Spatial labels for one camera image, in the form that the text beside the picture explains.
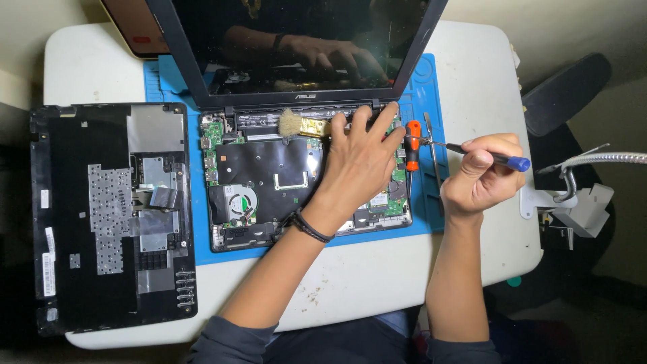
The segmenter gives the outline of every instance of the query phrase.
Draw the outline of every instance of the leather bracelet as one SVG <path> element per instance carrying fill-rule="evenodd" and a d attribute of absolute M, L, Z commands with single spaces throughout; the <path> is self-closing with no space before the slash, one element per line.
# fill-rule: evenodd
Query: leather bracelet
<path fill-rule="evenodd" d="M 274 44 L 272 44 L 272 52 L 278 53 L 279 47 L 281 46 L 281 40 L 285 37 L 286 33 L 279 33 L 274 37 Z"/>
<path fill-rule="evenodd" d="M 332 236 L 327 236 L 324 235 L 317 230 L 315 230 L 301 215 L 301 208 L 297 209 L 294 211 L 290 216 L 287 218 L 288 221 L 292 222 L 294 226 L 297 227 L 297 229 L 303 231 L 304 233 L 312 236 L 313 238 L 319 240 L 320 242 L 326 244 L 327 242 L 330 242 L 332 239 L 334 239 L 334 235 Z"/>

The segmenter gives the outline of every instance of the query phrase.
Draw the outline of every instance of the laptop screen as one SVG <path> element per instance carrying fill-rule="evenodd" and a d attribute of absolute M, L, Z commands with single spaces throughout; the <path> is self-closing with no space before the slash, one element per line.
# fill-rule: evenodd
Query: laptop screen
<path fill-rule="evenodd" d="M 428 0 L 173 4 L 209 94 L 235 95 L 392 87 Z"/>

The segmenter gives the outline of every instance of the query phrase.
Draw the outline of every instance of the blue screwdriver handle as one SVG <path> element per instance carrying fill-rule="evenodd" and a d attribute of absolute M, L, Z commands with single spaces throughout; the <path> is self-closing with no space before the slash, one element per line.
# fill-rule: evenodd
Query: blue screwdriver handle
<path fill-rule="evenodd" d="M 467 154 L 466 151 L 459 144 L 447 143 L 447 149 L 453 150 L 456 153 Z M 525 172 L 530 168 L 530 159 L 524 157 L 508 157 L 507 155 L 499 153 L 490 153 L 494 157 L 494 163 L 501 166 L 506 166 L 519 172 Z"/>

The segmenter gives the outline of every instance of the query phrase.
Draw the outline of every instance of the blue silicone mat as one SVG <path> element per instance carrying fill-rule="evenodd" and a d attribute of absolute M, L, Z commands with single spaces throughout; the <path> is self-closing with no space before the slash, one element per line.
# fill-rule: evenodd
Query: blue silicone mat
<path fill-rule="evenodd" d="M 429 113 L 432 134 L 435 141 L 445 142 L 440 98 L 433 54 L 423 54 L 411 80 L 400 98 L 402 124 L 411 120 L 422 123 L 422 134 L 427 135 L 426 123 L 422 113 Z M 197 265 L 227 262 L 262 256 L 268 248 L 255 248 L 226 253 L 213 253 L 209 222 L 207 218 L 206 183 L 204 182 L 203 155 L 200 150 L 198 111 L 193 98 L 188 94 L 186 84 L 173 61 L 172 56 L 160 56 L 157 61 L 144 62 L 144 84 L 147 102 L 183 102 L 187 106 L 189 163 L 191 168 L 191 200 L 193 210 L 193 241 L 195 242 L 195 263 Z M 443 147 L 436 146 L 441 177 L 449 175 L 447 154 Z M 438 185 L 433 171 L 431 151 L 423 146 L 420 150 L 420 170 L 413 174 L 411 205 L 413 223 L 401 229 L 377 231 L 335 238 L 327 246 L 355 244 L 373 240 L 399 238 L 418 234 L 442 231 L 444 219 L 438 207 Z"/>

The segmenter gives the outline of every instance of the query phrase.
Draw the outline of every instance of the white table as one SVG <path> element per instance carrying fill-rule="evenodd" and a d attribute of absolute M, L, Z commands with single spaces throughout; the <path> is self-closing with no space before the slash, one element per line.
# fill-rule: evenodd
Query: white table
<path fill-rule="evenodd" d="M 525 155 L 530 155 L 509 41 L 500 29 L 441 21 L 425 52 L 436 59 L 446 140 L 462 142 L 514 132 L 520 136 Z M 63 28 L 47 42 L 45 104 L 144 102 L 143 81 L 142 61 L 132 57 L 112 24 Z M 453 173 L 460 156 L 450 152 L 449 158 Z M 530 170 L 526 179 L 532 185 Z M 519 210 L 517 193 L 485 213 L 481 230 L 484 285 L 524 274 L 540 261 L 537 219 L 525 220 Z M 441 238 L 442 234 L 425 234 L 324 249 L 292 297 L 279 330 L 422 304 Z M 256 260 L 198 266 L 199 311 L 191 319 L 68 333 L 67 339 L 91 349 L 194 340 Z"/>

